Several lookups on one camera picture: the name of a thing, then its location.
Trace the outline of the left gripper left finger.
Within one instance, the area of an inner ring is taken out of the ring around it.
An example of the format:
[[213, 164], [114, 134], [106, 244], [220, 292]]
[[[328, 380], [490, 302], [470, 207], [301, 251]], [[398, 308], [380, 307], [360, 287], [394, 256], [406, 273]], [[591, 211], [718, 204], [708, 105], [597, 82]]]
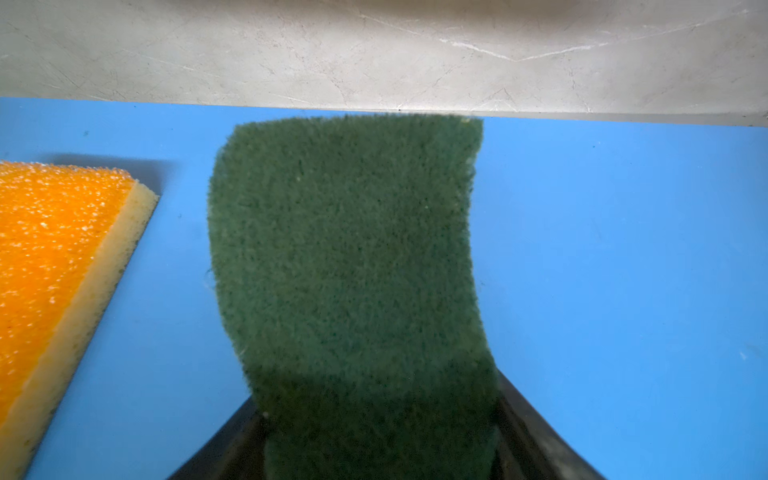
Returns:
[[267, 437], [267, 419], [250, 397], [168, 480], [266, 479]]

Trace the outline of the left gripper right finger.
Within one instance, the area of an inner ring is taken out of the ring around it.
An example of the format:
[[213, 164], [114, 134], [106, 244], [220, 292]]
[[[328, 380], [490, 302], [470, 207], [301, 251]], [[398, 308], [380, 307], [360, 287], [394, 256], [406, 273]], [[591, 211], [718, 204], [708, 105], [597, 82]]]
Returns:
[[500, 433], [493, 477], [502, 480], [604, 480], [499, 373]]

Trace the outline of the dark green sponge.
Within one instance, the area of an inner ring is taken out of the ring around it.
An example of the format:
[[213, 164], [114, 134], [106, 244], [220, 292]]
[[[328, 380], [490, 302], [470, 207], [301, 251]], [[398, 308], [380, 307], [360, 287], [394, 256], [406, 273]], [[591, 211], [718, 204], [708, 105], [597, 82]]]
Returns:
[[238, 125], [207, 218], [224, 329], [271, 479], [486, 479], [498, 371], [469, 207], [479, 119]]

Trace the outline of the orange sponge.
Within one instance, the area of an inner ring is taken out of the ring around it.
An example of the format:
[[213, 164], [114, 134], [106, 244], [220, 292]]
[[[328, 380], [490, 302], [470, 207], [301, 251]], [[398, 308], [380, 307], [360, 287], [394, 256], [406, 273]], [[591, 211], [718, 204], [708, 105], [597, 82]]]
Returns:
[[123, 169], [2, 162], [2, 478], [26, 473], [157, 202]]

